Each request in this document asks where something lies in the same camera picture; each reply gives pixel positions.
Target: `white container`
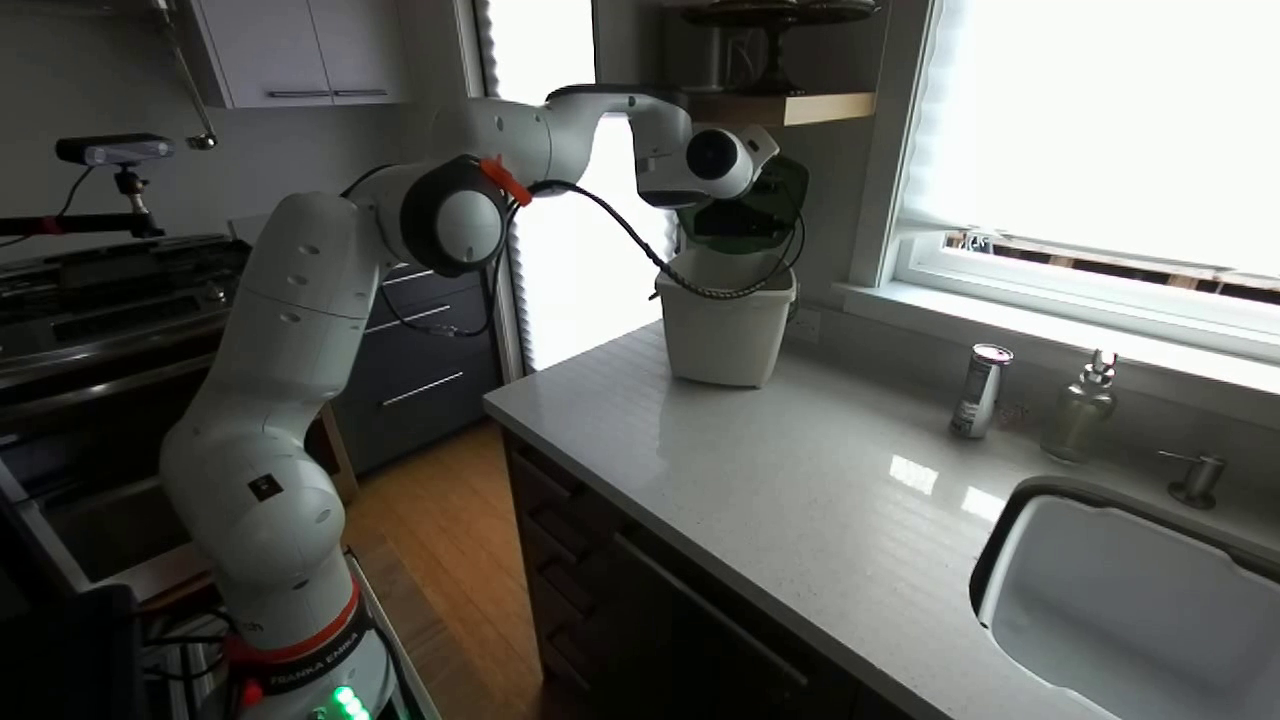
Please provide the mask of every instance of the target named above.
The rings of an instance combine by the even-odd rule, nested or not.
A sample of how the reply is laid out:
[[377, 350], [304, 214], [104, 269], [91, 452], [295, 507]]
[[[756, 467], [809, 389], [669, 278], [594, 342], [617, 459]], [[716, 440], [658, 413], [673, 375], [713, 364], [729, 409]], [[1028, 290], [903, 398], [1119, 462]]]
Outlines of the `white container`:
[[796, 302], [796, 273], [776, 273], [742, 300], [701, 300], [655, 278], [673, 375], [695, 383], [758, 389], [773, 375]]

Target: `wooden floor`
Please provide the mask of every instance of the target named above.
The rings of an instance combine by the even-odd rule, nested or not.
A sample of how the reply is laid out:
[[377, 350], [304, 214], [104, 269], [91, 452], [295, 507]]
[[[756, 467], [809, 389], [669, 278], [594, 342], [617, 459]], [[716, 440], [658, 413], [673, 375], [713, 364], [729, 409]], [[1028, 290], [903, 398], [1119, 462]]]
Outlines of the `wooden floor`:
[[509, 467], [492, 425], [361, 482], [348, 547], [447, 720], [544, 716]]

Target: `oven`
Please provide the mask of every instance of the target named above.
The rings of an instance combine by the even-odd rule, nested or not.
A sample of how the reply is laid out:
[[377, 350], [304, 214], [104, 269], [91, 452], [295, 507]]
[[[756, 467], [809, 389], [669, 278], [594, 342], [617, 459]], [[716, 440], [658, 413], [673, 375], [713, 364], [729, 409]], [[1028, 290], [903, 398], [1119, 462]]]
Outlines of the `oven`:
[[0, 518], [25, 594], [126, 582], [161, 605], [203, 582], [157, 462], [243, 255], [162, 238], [0, 276]]

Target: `dark cabinet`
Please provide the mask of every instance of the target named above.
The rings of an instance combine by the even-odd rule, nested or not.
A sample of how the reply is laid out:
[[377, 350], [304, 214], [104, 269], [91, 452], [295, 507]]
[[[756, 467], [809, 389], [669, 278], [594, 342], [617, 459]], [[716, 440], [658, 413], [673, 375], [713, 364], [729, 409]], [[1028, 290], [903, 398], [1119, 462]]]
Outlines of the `dark cabinet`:
[[361, 475], [482, 414], [500, 383], [479, 273], [397, 273], [373, 302], [344, 394], [333, 398]]
[[592, 716], [903, 716], [570, 471], [502, 447], [538, 661]]

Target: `window sill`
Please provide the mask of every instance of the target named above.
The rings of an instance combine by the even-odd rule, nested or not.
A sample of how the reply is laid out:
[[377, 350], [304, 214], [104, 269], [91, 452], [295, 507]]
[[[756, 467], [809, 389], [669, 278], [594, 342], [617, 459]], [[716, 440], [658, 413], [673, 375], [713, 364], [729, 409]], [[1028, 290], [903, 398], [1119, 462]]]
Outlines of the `window sill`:
[[1085, 318], [1045, 315], [1010, 302], [912, 283], [834, 283], [830, 294], [845, 313], [865, 318], [883, 318], [958, 342], [997, 334], [1001, 342], [1010, 342], [1020, 355], [1073, 350], [1075, 359], [1085, 359], [1085, 350], [1091, 347], [1113, 347], [1123, 359], [1119, 373], [1127, 375], [1127, 389], [1138, 383], [1151, 394], [1175, 394], [1178, 404], [1226, 414], [1280, 418], [1280, 369], [1262, 359], [1224, 355], [1208, 347], [1189, 347], [1170, 340], [1151, 340], [1119, 326], [1101, 326]]

